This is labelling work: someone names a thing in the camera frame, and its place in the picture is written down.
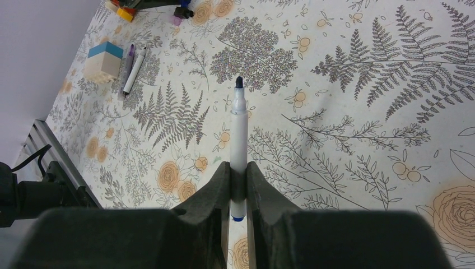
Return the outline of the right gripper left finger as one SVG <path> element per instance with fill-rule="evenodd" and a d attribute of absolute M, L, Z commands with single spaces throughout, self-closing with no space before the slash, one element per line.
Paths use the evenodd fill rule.
<path fill-rule="evenodd" d="M 226 268 L 230 164 L 172 209 L 52 209 L 11 268 Z"/>

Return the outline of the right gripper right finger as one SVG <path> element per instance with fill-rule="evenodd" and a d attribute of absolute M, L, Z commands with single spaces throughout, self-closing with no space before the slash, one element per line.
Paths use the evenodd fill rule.
<path fill-rule="evenodd" d="M 435 232 L 409 211 L 303 210 L 246 169 L 250 268 L 450 268 Z"/>

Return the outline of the white blue pen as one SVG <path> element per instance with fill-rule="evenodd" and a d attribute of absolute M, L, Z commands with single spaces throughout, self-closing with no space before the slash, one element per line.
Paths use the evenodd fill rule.
<path fill-rule="evenodd" d="M 244 81 L 241 76 L 237 77 L 235 81 L 230 119 L 230 215 L 234 221 L 241 222 L 246 216 L 246 167 L 248 163 L 248 111 Z"/>

